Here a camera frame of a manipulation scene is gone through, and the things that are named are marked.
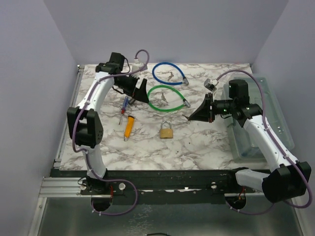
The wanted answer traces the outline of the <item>green cable lock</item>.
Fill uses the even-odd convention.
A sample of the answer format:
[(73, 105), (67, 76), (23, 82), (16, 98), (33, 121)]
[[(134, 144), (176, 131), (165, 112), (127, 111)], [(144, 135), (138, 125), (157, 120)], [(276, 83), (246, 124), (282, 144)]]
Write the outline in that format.
[[(181, 101), (181, 105), (178, 104), (178, 106), (171, 108), (170, 105), (173, 104), (173, 101), (167, 100), (168, 93), (166, 90), (171, 91), (172, 93), (176, 94), (178, 98)], [(148, 92), (148, 99), (149, 99), (149, 106), (158, 112), (175, 112), (178, 111), (184, 107), (190, 108), (190, 103), (187, 101), (187, 99), (174, 87), (167, 86), (167, 85), (158, 85), (152, 87)]]

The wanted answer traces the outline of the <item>blue cable lock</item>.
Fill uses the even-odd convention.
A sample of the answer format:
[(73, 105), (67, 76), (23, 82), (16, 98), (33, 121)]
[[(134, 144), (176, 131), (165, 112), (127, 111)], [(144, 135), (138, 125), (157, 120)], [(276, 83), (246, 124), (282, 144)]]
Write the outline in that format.
[[(180, 75), (180, 78), (182, 78), (182, 80), (180, 82), (174, 82), (174, 81), (168, 81), (168, 76), (170, 74), (170, 72), (173, 73), (172, 69), (170, 70), (158, 70), (159, 67), (172, 67), (173, 69), (175, 69), (178, 72), (178, 75)], [(152, 76), (153, 78), (158, 81), (159, 83), (163, 84), (163, 85), (168, 85), (168, 86), (179, 86), (179, 85), (185, 85), (188, 86), (189, 85), (189, 81), (187, 79), (187, 77), (185, 76), (184, 72), (182, 71), (182, 69), (177, 66), (176, 64), (173, 64), (171, 62), (159, 62), (157, 63), (153, 68), (152, 68)]]

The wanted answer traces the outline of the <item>brass padlock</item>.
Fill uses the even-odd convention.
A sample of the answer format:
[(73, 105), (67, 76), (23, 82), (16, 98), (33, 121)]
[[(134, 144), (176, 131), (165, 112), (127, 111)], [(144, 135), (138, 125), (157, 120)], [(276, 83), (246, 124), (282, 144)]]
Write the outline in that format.
[(161, 139), (172, 139), (173, 129), (170, 121), (163, 121), (160, 125), (159, 137)]

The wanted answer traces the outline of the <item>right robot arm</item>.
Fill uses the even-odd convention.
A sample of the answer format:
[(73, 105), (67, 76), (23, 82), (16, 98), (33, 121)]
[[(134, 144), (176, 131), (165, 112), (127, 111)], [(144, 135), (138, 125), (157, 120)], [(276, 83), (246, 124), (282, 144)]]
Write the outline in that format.
[(192, 113), (189, 121), (213, 122), (217, 115), (231, 115), (256, 142), (265, 157), (270, 174), (247, 168), (235, 170), (235, 176), (226, 181), (227, 189), (233, 193), (243, 187), (258, 190), (268, 201), (277, 203), (304, 195), (308, 189), (311, 167), (300, 162), (277, 137), (257, 104), (250, 103), (248, 83), (245, 80), (229, 82), (229, 99), (214, 100), (205, 95), (203, 103)]

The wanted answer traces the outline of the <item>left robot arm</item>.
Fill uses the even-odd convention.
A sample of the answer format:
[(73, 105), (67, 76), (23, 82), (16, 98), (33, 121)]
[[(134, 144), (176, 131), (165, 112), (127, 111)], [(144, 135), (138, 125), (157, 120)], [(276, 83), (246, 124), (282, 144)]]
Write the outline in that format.
[(145, 70), (144, 63), (135, 71), (123, 73), (125, 56), (112, 52), (106, 63), (100, 63), (95, 68), (95, 78), (84, 99), (76, 106), (67, 110), (67, 124), (72, 139), (74, 152), (82, 152), (88, 167), (86, 182), (98, 194), (104, 194), (109, 189), (108, 180), (104, 179), (106, 167), (102, 160), (99, 144), (103, 137), (103, 126), (99, 118), (99, 111), (109, 90), (113, 86), (122, 89), (134, 100), (149, 103), (146, 84), (143, 79), (137, 87), (136, 73)]

